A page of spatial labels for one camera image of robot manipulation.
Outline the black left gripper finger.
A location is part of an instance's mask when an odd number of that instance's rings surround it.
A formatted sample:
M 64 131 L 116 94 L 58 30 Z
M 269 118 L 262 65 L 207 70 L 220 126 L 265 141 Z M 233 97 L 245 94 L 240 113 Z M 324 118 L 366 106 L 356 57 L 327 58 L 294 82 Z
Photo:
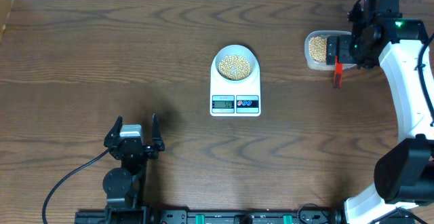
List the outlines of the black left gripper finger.
M 160 132 L 156 113 L 153 114 L 152 141 L 158 151 L 165 151 L 165 143 Z
M 104 138 L 105 147 L 111 148 L 115 144 L 115 141 L 120 136 L 122 125 L 123 125 L 123 118 L 122 116 L 119 116 L 116 119 L 114 126 L 109 130 L 108 134 Z

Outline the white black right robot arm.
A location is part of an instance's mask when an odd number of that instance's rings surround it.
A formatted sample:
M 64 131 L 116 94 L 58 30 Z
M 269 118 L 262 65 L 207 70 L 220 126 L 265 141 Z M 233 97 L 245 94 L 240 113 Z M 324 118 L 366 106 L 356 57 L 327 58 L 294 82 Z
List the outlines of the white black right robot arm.
M 357 0 L 347 19 L 351 33 L 327 39 L 334 85 L 340 87 L 345 64 L 380 67 L 393 97 L 398 144 L 377 161 L 374 182 L 347 199 L 332 222 L 401 222 L 413 208 L 433 203 L 433 36 L 422 21 L 403 18 L 399 0 Z

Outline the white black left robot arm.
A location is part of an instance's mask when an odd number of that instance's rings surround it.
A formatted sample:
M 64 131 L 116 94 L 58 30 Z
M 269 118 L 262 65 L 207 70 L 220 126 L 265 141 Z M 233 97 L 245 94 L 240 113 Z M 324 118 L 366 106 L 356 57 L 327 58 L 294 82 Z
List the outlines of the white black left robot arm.
M 104 138 L 108 153 L 121 162 L 105 175 L 102 187 L 106 193 L 105 223 L 144 223 L 146 211 L 138 205 L 140 184 L 146 178 L 149 160 L 165 150 L 157 115 L 153 115 L 151 144 L 144 142 L 142 126 L 124 125 L 119 116 Z

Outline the orange measuring scoop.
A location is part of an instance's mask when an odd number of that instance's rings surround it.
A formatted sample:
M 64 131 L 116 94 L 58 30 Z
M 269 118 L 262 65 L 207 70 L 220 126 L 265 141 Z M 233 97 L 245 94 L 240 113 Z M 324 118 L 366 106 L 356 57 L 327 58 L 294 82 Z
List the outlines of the orange measuring scoop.
M 342 86 L 342 73 L 343 73 L 343 64 L 339 62 L 338 56 L 335 57 L 335 71 L 334 71 L 334 80 L 333 80 L 333 88 L 339 89 Z

